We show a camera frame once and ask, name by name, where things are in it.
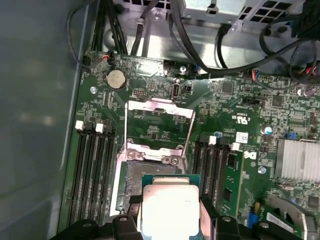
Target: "screw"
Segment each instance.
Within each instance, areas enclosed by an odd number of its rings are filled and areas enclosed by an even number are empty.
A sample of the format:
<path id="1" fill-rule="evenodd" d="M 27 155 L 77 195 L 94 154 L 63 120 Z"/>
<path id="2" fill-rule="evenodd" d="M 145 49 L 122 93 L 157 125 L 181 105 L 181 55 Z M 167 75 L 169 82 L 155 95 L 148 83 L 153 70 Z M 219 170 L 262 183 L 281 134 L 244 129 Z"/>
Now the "screw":
<path id="1" fill-rule="evenodd" d="M 156 13 L 154 14 L 154 16 L 155 16 L 155 19 L 156 19 L 156 20 L 159 20 L 159 19 L 160 19 L 160 13 L 159 13 L 159 12 L 156 12 Z"/>
<path id="2" fill-rule="evenodd" d="M 92 225 L 91 223 L 87 222 L 87 223 L 83 224 L 82 227 L 87 228 L 87 227 L 90 227 L 91 225 Z"/>
<path id="3" fill-rule="evenodd" d="M 90 87 L 90 93 L 96 94 L 98 92 L 98 89 L 95 86 Z"/>
<path id="4" fill-rule="evenodd" d="M 136 152 L 135 151 L 128 151 L 126 156 L 128 157 L 128 159 L 134 159 L 136 157 Z"/>
<path id="5" fill-rule="evenodd" d="M 224 217 L 222 218 L 222 220 L 225 221 L 225 222 L 231 222 L 231 218 L 228 217 L 228 216 L 224 216 Z"/>
<path id="6" fill-rule="evenodd" d="M 187 68 L 185 66 L 180 67 L 180 73 L 185 74 L 187 71 Z"/>
<path id="7" fill-rule="evenodd" d="M 259 174 L 265 174 L 267 172 L 267 169 L 264 166 L 260 166 L 258 168 L 258 173 Z"/>
<path id="8" fill-rule="evenodd" d="M 269 224 L 266 222 L 260 222 L 260 226 L 263 227 L 264 229 L 268 229 L 269 228 Z"/>
<path id="9" fill-rule="evenodd" d="M 235 30 L 237 30 L 237 29 L 238 29 L 238 24 L 235 22 L 234 24 L 232 24 L 231 30 L 232 30 L 232 31 L 235 31 Z"/>
<path id="10" fill-rule="evenodd" d="M 178 165 L 178 163 L 179 163 L 179 160 L 177 158 L 172 158 L 170 161 L 170 164 L 172 165 Z"/>

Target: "black cable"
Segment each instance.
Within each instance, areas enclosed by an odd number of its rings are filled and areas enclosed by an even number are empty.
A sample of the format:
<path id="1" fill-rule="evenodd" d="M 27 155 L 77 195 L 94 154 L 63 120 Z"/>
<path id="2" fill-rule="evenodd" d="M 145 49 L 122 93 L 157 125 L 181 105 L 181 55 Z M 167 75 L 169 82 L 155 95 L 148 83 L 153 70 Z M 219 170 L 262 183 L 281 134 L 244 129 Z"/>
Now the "black cable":
<path id="1" fill-rule="evenodd" d="M 106 13 L 110 22 L 110 27 L 118 53 L 128 55 L 124 32 L 122 31 L 118 16 L 116 14 L 113 0 L 106 1 Z"/>
<path id="2" fill-rule="evenodd" d="M 80 9 L 84 8 L 87 5 L 90 5 L 92 3 L 94 3 L 96 0 L 88 0 L 82 4 L 80 4 L 79 6 L 77 6 L 75 9 L 73 9 L 72 11 L 69 12 L 67 20 L 66 20 L 66 35 L 67 35 L 67 42 L 69 45 L 69 49 L 70 52 L 72 54 L 72 57 L 74 58 L 74 60 L 79 64 L 80 67 L 85 68 L 85 69 L 92 69 L 95 68 L 96 66 L 98 66 L 104 59 L 101 58 L 97 61 L 95 61 L 93 64 L 91 65 L 86 65 L 84 64 L 81 60 L 79 60 L 76 51 L 74 49 L 74 46 L 72 44 L 72 39 L 71 39 L 71 20 L 72 17 L 75 15 L 76 12 L 78 12 Z"/>
<path id="3" fill-rule="evenodd" d="M 265 34 L 266 34 L 266 30 L 267 29 L 269 29 L 274 24 L 283 23 L 283 22 L 291 22 L 291 21 L 294 21 L 294 20 L 296 20 L 298 18 L 299 18 L 298 15 L 280 17 L 278 19 L 275 19 L 271 23 L 269 23 L 267 26 L 265 26 L 262 29 L 262 31 L 260 32 L 260 35 L 259 35 L 259 44 L 260 44 L 260 47 L 261 47 L 262 51 L 265 54 L 267 54 L 268 56 L 274 54 L 274 52 L 270 49 L 270 47 L 267 45 L 266 40 L 265 40 Z M 275 58 L 275 60 L 277 60 L 279 63 L 281 63 L 284 66 L 285 71 L 287 73 L 289 73 L 290 64 L 283 57 L 278 56 L 277 58 Z"/>
<path id="4" fill-rule="evenodd" d="M 217 34 L 217 41 L 216 41 L 216 53 L 219 59 L 219 62 L 221 66 L 224 69 L 227 69 L 227 65 L 225 63 L 224 57 L 222 56 L 222 40 L 224 39 L 224 36 L 228 33 L 229 29 L 231 28 L 230 24 L 222 24 L 221 27 L 218 30 Z"/>
<path id="5" fill-rule="evenodd" d="M 312 76 L 312 70 L 306 74 L 305 76 L 302 76 L 301 78 L 296 77 L 293 73 L 293 64 L 294 64 L 294 60 L 299 52 L 299 49 L 301 48 L 302 44 L 298 45 L 293 53 L 292 56 L 290 58 L 290 69 L 289 69 L 289 75 L 291 77 L 291 79 L 299 84 L 303 84 L 303 85 L 308 85 L 308 86 L 320 86 L 320 77 L 319 76 Z M 317 46 L 316 46 L 316 42 L 312 41 L 312 46 L 313 46 L 313 62 L 312 62 L 312 69 L 314 69 L 315 67 L 320 67 L 320 64 L 318 64 L 317 66 L 317 58 L 318 58 L 318 54 L 317 54 Z"/>
<path id="6" fill-rule="evenodd" d="M 207 67 L 204 62 L 202 61 L 202 59 L 199 57 L 197 51 L 195 50 L 194 46 L 192 45 L 188 34 L 186 32 L 186 29 L 183 25 L 183 22 L 181 20 L 181 13 L 180 13 L 180 6 L 179 6 L 179 0 L 172 0 L 171 1 L 171 13 L 173 16 L 173 21 L 176 25 L 176 28 L 178 30 L 179 36 L 181 38 L 181 41 L 185 47 L 185 49 L 190 53 L 190 55 L 192 56 L 192 58 L 197 62 L 197 64 L 207 73 L 211 74 L 212 77 L 221 77 L 224 75 L 233 75 L 236 74 L 238 72 L 244 72 L 247 71 L 249 69 L 254 69 L 257 67 L 260 67 L 272 60 L 274 60 L 275 58 L 281 56 L 282 54 L 286 53 L 287 51 L 295 48 L 296 46 L 298 46 L 301 43 L 304 43 L 305 40 L 297 40 L 291 44 L 289 44 L 288 46 L 280 49 L 279 51 L 275 52 L 274 54 L 259 60 L 257 62 L 245 65 L 245 66 L 241 66 L 241 67 L 235 67 L 235 68 L 230 68 L 230 69 L 214 69 L 214 68 L 210 68 Z"/>
<path id="7" fill-rule="evenodd" d="M 174 45 L 180 50 L 180 52 L 183 52 L 184 55 L 194 63 L 195 60 L 192 58 L 192 56 L 189 54 L 189 52 L 180 44 L 180 42 L 178 41 L 178 39 L 175 36 L 174 30 L 173 30 L 174 20 L 172 19 L 171 14 L 168 15 L 168 24 L 169 24 L 170 37 L 171 37 L 171 40 L 173 41 Z"/>
<path id="8" fill-rule="evenodd" d="M 146 8 L 141 13 L 140 18 L 145 20 L 148 13 L 159 3 L 159 1 L 160 0 L 152 0 L 151 2 L 149 2 L 148 6 L 146 6 Z M 135 40 L 132 45 L 131 54 L 130 54 L 132 56 L 136 56 L 138 53 L 143 31 L 144 31 L 144 26 L 142 24 L 138 24 L 136 28 Z"/>
<path id="9" fill-rule="evenodd" d="M 94 25 L 91 50 L 102 51 L 103 34 L 105 32 L 106 25 L 106 2 L 101 0 L 98 6 L 98 12 L 96 14 L 96 20 Z"/>

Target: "black dimm slot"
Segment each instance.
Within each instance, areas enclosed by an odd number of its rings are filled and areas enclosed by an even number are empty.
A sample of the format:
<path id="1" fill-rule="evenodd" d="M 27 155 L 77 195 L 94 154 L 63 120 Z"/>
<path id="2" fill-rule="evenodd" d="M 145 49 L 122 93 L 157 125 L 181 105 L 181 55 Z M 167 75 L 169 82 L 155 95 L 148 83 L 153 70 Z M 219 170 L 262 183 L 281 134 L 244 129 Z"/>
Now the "black dimm slot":
<path id="1" fill-rule="evenodd" d="M 192 174 L 200 174 L 200 153 L 201 153 L 201 143 L 196 141 L 194 148 L 194 157 L 192 165 Z"/>
<path id="2" fill-rule="evenodd" d="M 95 134 L 92 136 L 91 148 L 88 156 L 87 162 L 87 169 L 86 169 L 86 176 L 83 189 L 83 200 L 82 200 L 82 215 L 80 215 L 80 219 L 90 219 L 89 210 L 91 191 L 92 191 L 92 184 L 93 184 L 93 171 L 94 171 L 94 164 L 96 162 L 97 157 L 97 150 L 98 150 L 98 140 L 99 137 Z"/>
<path id="3" fill-rule="evenodd" d="M 220 168 L 219 168 L 219 176 L 217 180 L 217 196 L 216 196 L 216 204 L 221 200 L 221 193 L 223 192 L 223 186 L 224 186 L 224 179 L 226 174 L 226 166 L 228 161 L 228 155 L 230 153 L 230 148 L 227 145 L 223 146 L 223 149 L 221 151 L 221 162 L 220 162 Z"/>
<path id="4" fill-rule="evenodd" d="M 209 195 L 212 200 L 215 198 L 216 186 L 217 186 L 217 178 L 219 175 L 220 169 L 220 149 L 219 146 L 215 145 L 211 149 L 211 174 L 210 174 L 210 187 L 209 187 Z"/>
<path id="5" fill-rule="evenodd" d="M 88 190 L 86 189 L 87 183 L 90 181 L 90 168 L 93 159 L 93 155 L 95 152 L 95 141 L 96 136 L 94 134 L 89 135 L 88 146 L 86 147 L 86 153 L 83 158 L 83 176 L 82 176 L 82 186 L 81 186 L 81 197 L 80 197 L 80 207 L 78 220 L 85 219 L 85 208 L 86 208 L 86 195 L 88 194 Z"/>
<path id="6" fill-rule="evenodd" d="M 206 191 L 206 178 L 207 178 L 207 169 L 206 166 L 208 165 L 208 143 L 204 142 L 203 147 L 200 150 L 200 159 L 201 159 L 201 182 L 200 182 L 200 192 L 204 193 Z"/>
<path id="7" fill-rule="evenodd" d="M 105 157 L 104 159 L 104 168 L 102 170 L 103 174 L 103 184 L 101 185 L 101 195 L 100 195 L 100 205 L 98 211 L 98 223 L 100 225 L 104 224 L 105 219 L 105 209 L 106 209 L 106 201 L 108 196 L 108 186 L 109 186 L 109 177 L 110 170 L 112 166 L 112 156 L 113 156 L 113 147 L 114 147 L 114 136 L 110 135 L 107 139 L 106 149 L 105 149 Z"/>
<path id="8" fill-rule="evenodd" d="M 208 185 L 210 187 L 210 165 L 211 165 L 211 149 L 212 146 L 206 147 L 206 151 L 205 151 L 205 159 L 204 159 L 204 163 L 203 163 L 203 170 L 202 170 L 202 175 L 203 175 L 203 189 L 202 189 L 202 195 L 207 193 L 207 188 Z"/>
<path id="9" fill-rule="evenodd" d="M 68 226 L 73 224 L 74 223 L 73 219 L 75 219 L 76 205 L 77 205 L 76 201 L 78 198 L 82 159 L 84 156 L 85 144 L 86 144 L 86 138 L 87 138 L 87 134 L 85 132 L 82 132 L 79 134 L 80 136 L 79 136 L 78 148 L 77 148 L 76 159 L 75 159 L 75 168 L 74 168 L 75 171 L 73 176 L 71 200 L 70 200 L 70 207 L 69 207 L 69 213 L 68 213 L 68 223 L 67 223 Z"/>
<path id="10" fill-rule="evenodd" d="M 89 219 L 96 220 L 95 219 L 95 210 L 96 210 L 96 203 L 97 203 L 97 195 L 98 195 L 98 188 L 100 183 L 100 171 L 102 166 L 102 160 L 103 160 L 103 154 L 104 154 L 104 148 L 105 148 L 105 136 L 99 136 L 98 137 L 98 145 L 96 150 L 96 159 L 94 162 L 94 168 L 93 168 L 93 176 L 92 176 L 92 191 L 91 191 L 91 206 L 89 210 Z"/>

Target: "usb port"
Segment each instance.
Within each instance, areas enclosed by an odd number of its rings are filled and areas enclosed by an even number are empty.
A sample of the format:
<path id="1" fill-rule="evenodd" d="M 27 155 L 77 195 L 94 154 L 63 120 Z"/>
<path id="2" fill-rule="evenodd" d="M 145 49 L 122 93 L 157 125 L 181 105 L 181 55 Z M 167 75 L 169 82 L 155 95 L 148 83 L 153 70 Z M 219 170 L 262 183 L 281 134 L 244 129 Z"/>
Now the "usb port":
<path id="1" fill-rule="evenodd" d="M 172 88 L 172 96 L 173 96 L 173 97 L 178 97 L 178 95 L 179 95 L 179 88 L 180 88 L 179 84 L 175 83 L 175 84 L 173 85 L 173 88 Z"/>

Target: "ventilation holes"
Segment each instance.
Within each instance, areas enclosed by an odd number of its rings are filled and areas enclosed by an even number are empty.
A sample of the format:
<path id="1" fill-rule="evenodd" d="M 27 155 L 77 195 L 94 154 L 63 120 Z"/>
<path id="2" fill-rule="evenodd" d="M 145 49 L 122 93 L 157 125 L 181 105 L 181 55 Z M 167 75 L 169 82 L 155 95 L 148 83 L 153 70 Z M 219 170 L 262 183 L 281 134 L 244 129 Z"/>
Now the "ventilation holes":
<path id="1" fill-rule="evenodd" d="M 241 10 L 241 15 L 239 17 L 239 20 L 243 20 L 246 18 L 247 14 L 250 13 L 252 7 L 250 6 L 244 6 Z"/>
<path id="2" fill-rule="evenodd" d="M 266 1 L 262 7 L 265 7 L 265 8 L 273 8 L 275 5 L 276 5 L 276 1 Z"/>
<path id="3" fill-rule="evenodd" d="M 134 5 L 142 5 L 141 0 L 131 0 L 131 3 Z"/>
<path id="4" fill-rule="evenodd" d="M 268 0 L 256 11 L 250 21 L 269 24 L 277 18 L 286 16 L 286 11 L 291 5 L 291 3 Z"/>
<path id="5" fill-rule="evenodd" d="M 275 8 L 280 9 L 280 10 L 287 10 L 288 8 L 291 7 L 291 3 L 286 3 L 286 2 L 279 2 Z"/>
<path id="6" fill-rule="evenodd" d="M 271 12 L 269 12 L 268 17 L 276 18 L 276 17 L 278 17 L 280 14 L 281 14 L 280 11 L 271 11 Z"/>

